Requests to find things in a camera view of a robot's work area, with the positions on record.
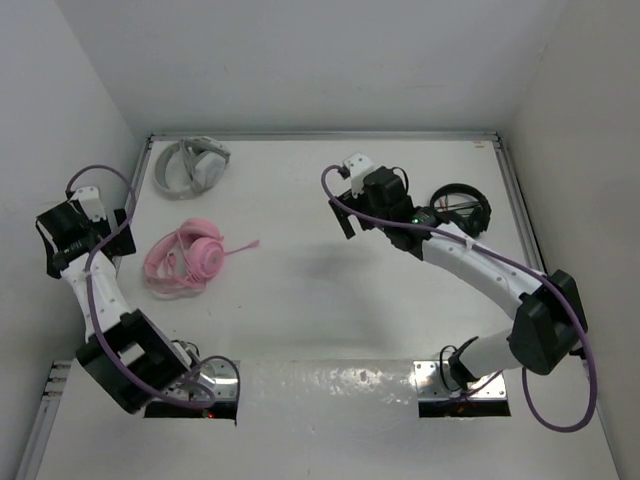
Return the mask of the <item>pink headphones with cable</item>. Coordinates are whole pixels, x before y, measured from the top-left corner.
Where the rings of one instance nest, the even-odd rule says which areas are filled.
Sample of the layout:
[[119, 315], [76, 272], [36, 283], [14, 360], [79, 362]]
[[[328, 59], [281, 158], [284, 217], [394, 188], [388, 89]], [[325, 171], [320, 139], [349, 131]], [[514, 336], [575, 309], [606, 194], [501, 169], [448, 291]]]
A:
[[228, 250], [219, 228], [202, 218], [189, 218], [159, 239], [143, 261], [145, 285], [166, 298], [195, 296], [222, 271], [227, 257], [257, 248], [259, 240]]

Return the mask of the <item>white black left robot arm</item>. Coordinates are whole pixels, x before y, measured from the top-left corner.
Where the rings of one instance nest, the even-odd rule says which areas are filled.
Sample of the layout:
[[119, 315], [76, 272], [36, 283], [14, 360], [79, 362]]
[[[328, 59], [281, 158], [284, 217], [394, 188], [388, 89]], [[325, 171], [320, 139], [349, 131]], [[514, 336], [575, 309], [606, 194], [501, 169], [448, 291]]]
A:
[[113, 260], [135, 253], [126, 212], [115, 210], [109, 225], [97, 188], [69, 191], [62, 203], [40, 214], [36, 229], [46, 252], [46, 272], [71, 287], [85, 322], [76, 358], [126, 412], [153, 400], [202, 410], [210, 399], [175, 398], [170, 388], [189, 379], [189, 364], [172, 342], [140, 311], [132, 309], [116, 280]]

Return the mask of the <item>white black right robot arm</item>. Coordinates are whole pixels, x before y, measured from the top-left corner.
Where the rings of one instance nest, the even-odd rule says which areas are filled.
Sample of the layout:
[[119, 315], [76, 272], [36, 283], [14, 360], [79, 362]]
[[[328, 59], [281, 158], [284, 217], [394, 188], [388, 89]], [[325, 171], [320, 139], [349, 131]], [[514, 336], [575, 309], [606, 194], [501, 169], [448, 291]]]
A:
[[350, 187], [329, 204], [347, 238], [355, 234], [348, 219], [355, 216], [362, 229], [378, 229], [397, 249], [455, 275], [511, 320], [511, 328], [474, 336], [449, 357], [447, 377], [456, 387], [519, 367], [548, 375], [580, 343], [588, 326], [571, 275], [546, 275], [484, 247], [440, 212], [414, 205], [389, 168], [347, 161], [336, 170]]

